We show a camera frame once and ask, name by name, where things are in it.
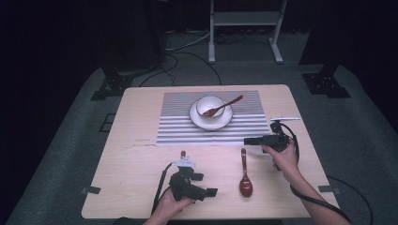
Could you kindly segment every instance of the black cable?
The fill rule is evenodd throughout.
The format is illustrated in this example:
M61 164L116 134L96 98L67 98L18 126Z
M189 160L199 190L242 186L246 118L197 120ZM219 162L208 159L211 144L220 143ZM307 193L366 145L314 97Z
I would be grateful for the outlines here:
M364 196L362 193L360 193L360 191L359 191L358 189L356 189L354 186L352 186L352 185L346 183L345 181L342 181L342 180L340 180L340 179L338 179L338 178L336 178L336 177L329 176L329 175L327 175L327 178L332 179L332 180L335 180L335 181L337 181L337 182L340 182L340 183L342 183L342 184L348 186L349 188L353 189L355 192L357 192L357 194L360 195L360 197L365 201L365 203L366 203L366 205L367 205L367 207L368 207L368 210L369 210L369 217L370 217L370 218L369 218L369 219L370 219L369 224L372 225L372 224L374 223L374 212L373 212L372 206L371 206L371 205L369 204L369 202L366 200L365 196Z
M191 41L191 42L189 42L189 43L187 43L187 44L181 45L181 46L179 46L179 47L175 47L175 48L166 48L166 51L167 51L168 53L173 53L173 52L175 52L175 51L179 51L179 50L185 49L185 48L190 47L190 46L193 46L193 45L204 44L204 43L206 43L206 40L208 41L208 37L209 37L209 36L210 36L210 33L207 31L206 34L202 35L201 37L199 37L199 38L196 39L196 40L193 40L193 41Z
M167 75L169 75L169 78L172 81L172 86L176 86L176 76L169 73L169 71L165 70L164 68L162 68L161 70L163 70L163 72L165 72Z
M314 199L314 198L302 195L292 186L290 186L290 189L292 190L294 195L296 195L297 197L301 198L302 200L305 200L305 201L310 202L310 203L316 203L316 204L322 205L324 207L327 207L328 209L336 212L337 214L339 214L340 216L342 216L348 222L351 223L351 220L349 219L349 217L341 209L339 209L338 207L336 207L336 206L334 206L334 205L332 205L332 204L330 204L328 202L321 201L321 200L318 200L318 199Z
M173 165L173 163L170 163L169 165L167 165L167 167L164 169L164 171L161 172L161 180L160 180L159 185L158 185L158 190L156 191L155 199L153 200L152 212L151 212L150 215L152 215L153 212L155 212L155 209L156 209L156 207L158 206L158 203L159 203L160 196L163 195L164 192L166 192L166 190L167 190L166 189L165 191L163 191L163 194L161 194L161 188L163 187L164 178L166 177L167 170L172 165Z
M282 124L282 123L280 123L280 124L281 124L281 126L283 126L284 128L287 128L287 130L289 130L290 134L291 134L292 137L293 137L293 141L295 142L295 145L296 145L296 155L297 155L297 157L298 157L298 163L299 163L299 142L298 142L298 139L297 139L296 135L293 133L293 130L290 129L290 127L288 127L287 125ZM342 217L345 218L348 222L351 223L351 220L350 220L349 217L345 214L345 212L343 212L343 210L337 208L336 206L334 206L334 205L332 205L332 204L330 204L330 203L328 203L328 202L325 202L325 201L321 201L321 200L318 200L318 199L314 199L314 198L311 198L311 197L302 195L301 193L299 193L299 192L298 192L294 187L292 187L291 185L290 185L290 189L292 190L292 193L293 193L294 195L296 195L297 197L301 198L302 200L305 200L305 201L310 202L310 203L316 203L316 204L318 204L318 205L327 207L328 209L332 210L333 212L336 212L337 214L339 214L340 216L342 216Z
M171 67L171 68L168 68L168 69L162 69L162 72L159 72L159 73L155 73L155 74L152 74L151 76L149 76L148 78L146 78L143 82L141 82L141 84L139 85L139 87L142 87L143 85L144 85L144 83L145 82L147 82L149 79L151 79L151 78L153 78L153 77L155 77L155 76L158 76L158 75L160 75L160 74L162 74L162 73L167 73L168 71L170 71L170 70L172 70L173 68L175 68L177 65L178 65L178 59L175 57L175 56L173 56L173 55L171 55L171 54L167 54L167 56L170 56L170 57L173 57L175 60L176 60L176 63Z
M219 34L216 36L214 42L219 45L233 45L245 40L245 36L241 34L241 38L237 37L236 35L223 35Z
M222 79L220 78L219 73L205 59L203 59L199 55L191 53L191 52L174 52L174 53L185 53L185 54L190 54L190 55L193 55L193 56L199 58L200 60L202 60L206 65L208 65L214 71L214 73L216 74L217 78L219 79L219 84L222 85Z

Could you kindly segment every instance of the white metal shelf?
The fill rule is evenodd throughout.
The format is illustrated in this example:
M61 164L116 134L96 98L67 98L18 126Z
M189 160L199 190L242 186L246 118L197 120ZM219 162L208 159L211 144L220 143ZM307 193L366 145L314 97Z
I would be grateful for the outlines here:
M276 25L278 16L277 11L214 12L214 25Z
M216 61L216 53L214 49L214 27L215 26L231 26L231 25L274 25L275 31L273 37L268 41L275 60L278 64L283 62L281 53L276 44L278 35L281 30L284 9L287 0L282 0L282 6L279 11L254 11L254 12L215 12L214 0L210 5L210 41L208 43L208 61L214 63Z

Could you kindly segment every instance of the wooden table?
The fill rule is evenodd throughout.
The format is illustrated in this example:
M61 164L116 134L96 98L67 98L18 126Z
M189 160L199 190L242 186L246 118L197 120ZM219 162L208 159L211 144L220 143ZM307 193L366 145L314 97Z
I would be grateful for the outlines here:
M300 199L291 193L282 173L272 167L272 158L263 154L259 146L243 146L243 143L158 146L165 94L214 91L258 93L268 124L270 117L300 116L285 85L129 88L122 97L92 181L91 186L100 188L100 192L87 194L83 217L148 218L161 172L170 162L179 160L181 150L185 150L196 163L195 172L205 175L203 181L192 181L192 184L217 188L218 193L215 198L205 198L203 202L188 206L176 219L307 218L309 215ZM298 137L299 167L303 175L316 188L328 186L304 122L284 123ZM242 147L248 152L248 175L253 182L250 198L243 197L238 187L243 175ZM177 171L176 166L168 170L163 189L168 187L170 176ZM321 194L329 203L338 206L332 192Z

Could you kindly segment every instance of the striped placemat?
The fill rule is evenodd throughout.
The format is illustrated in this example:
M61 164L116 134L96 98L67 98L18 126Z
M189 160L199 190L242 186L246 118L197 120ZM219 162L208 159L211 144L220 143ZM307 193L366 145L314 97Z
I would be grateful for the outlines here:
M217 130L205 130L190 119L191 105L205 96L230 101L233 105L231 122ZM178 145L242 145L244 138L269 134L269 126L257 91L165 93L161 108L157 146Z

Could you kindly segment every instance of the black device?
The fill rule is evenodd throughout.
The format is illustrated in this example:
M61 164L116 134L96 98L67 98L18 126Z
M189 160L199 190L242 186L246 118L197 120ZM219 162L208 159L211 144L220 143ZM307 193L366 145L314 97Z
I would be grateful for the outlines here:
M215 197L217 195L216 188L203 189L191 184L191 180L201 181L203 174L194 172L191 167L178 168L178 172L172 175L169 182L176 201L180 201L183 196L203 201L205 197Z
M270 125L274 135L264 135L258 138L245 138L243 142L245 145L268 145L278 152L282 152L289 144L289 136L283 133L283 124L280 120L275 120L274 123Z

